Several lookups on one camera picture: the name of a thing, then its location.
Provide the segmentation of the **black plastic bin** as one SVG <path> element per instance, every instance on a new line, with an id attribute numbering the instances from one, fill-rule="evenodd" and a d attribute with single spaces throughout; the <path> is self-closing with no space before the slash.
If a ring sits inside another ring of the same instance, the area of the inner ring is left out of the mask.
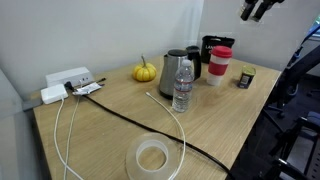
<path id="1" fill-rule="evenodd" d="M 206 35 L 202 38 L 201 61 L 209 63 L 211 50 L 215 46 L 226 46 L 231 48 L 235 43 L 233 38 Z"/>

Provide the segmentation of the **clear tape roll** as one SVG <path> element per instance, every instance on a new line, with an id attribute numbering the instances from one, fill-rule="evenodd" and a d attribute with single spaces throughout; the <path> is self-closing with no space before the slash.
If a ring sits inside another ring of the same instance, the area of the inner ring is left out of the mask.
<path id="1" fill-rule="evenodd" d="M 125 160 L 130 180 L 173 180 L 178 152 L 173 141 L 158 133 L 146 133 L 129 146 Z"/>

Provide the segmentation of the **red and white travel cup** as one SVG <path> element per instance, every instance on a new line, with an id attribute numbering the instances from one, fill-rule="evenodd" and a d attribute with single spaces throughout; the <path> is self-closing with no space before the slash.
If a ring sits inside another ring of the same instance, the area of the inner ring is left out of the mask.
<path id="1" fill-rule="evenodd" d="M 232 57 L 232 49 L 226 46 L 215 46 L 211 50 L 208 66 L 207 83 L 219 86 Z"/>

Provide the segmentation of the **Spam can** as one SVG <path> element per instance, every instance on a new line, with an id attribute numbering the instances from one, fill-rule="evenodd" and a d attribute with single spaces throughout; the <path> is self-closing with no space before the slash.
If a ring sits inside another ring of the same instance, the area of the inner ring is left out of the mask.
<path id="1" fill-rule="evenodd" d="M 255 75 L 256 69 L 254 67 L 249 65 L 243 66 L 241 76 L 238 82 L 238 87 L 248 89 Z"/>

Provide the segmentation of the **stainless steel electric kettle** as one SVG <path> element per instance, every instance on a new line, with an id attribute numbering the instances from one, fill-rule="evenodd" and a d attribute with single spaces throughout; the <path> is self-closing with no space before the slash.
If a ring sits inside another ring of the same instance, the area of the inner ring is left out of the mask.
<path id="1" fill-rule="evenodd" d="M 175 74 L 185 59 L 193 63 L 194 79 L 197 80 L 201 76 L 200 49 L 197 46 L 169 50 L 163 57 L 164 65 L 159 83 L 159 93 L 162 97 L 169 100 L 173 98 Z"/>

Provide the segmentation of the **clear water bottle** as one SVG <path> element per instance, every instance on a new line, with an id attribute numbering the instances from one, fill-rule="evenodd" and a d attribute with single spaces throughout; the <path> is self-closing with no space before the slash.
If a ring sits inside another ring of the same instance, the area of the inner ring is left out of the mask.
<path id="1" fill-rule="evenodd" d="M 185 112 L 191 100 L 194 73 L 190 60 L 183 60 L 175 74 L 172 107 L 177 112 Z"/>

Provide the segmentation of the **small yellow pumpkin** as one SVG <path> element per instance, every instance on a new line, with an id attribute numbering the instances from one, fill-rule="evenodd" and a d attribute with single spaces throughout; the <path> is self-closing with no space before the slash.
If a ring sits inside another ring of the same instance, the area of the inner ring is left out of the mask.
<path id="1" fill-rule="evenodd" d="M 157 75 L 155 66 L 151 63 L 147 63 L 144 56 L 141 56 L 141 59 L 142 63 L 136 65 L 133 69 L 133 78 L 139 82 L 148 82 L 154 80 Z"/>

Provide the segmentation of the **white label packet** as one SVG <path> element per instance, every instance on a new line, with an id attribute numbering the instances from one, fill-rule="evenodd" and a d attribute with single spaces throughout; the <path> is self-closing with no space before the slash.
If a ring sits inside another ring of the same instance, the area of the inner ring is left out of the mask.
<path id="1" fill-rule="evenodd" d="M 76 89 L 73 94 L 74 95 L 88 95 L 88 94 L 91 94 L 92 92 L 96 91 L 96 90 L 99 90 L 101 89 L 102 86 L 99 85 L 98 83 L 94 82 L 94 83 L 91 83 L 87 86 L 84 86 L 84 87 L 81 87 L 81 88 L 78 88 Z"/>

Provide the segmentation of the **white power strip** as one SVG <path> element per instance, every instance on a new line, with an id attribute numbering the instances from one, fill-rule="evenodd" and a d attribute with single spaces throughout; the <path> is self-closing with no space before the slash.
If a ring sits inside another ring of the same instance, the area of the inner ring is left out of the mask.
<path id="1" fill-rule="evenodd" d="M 48 87 L 70 82 L 73 86 L 84 85 L 94 81 L 92 73 L 86 67 L 74 68 L 45 76 Z"/>

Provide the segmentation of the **white power adapter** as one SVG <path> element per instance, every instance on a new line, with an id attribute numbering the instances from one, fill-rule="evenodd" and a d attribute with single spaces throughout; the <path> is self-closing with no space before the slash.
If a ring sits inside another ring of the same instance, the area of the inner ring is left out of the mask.
<path id="1" fill-rule="evenodd" d="M 63 84 L 57 84 L 41 90 L 41 98 L 45 104 L 51 104 L 67 97 L 68 93 Z"/>

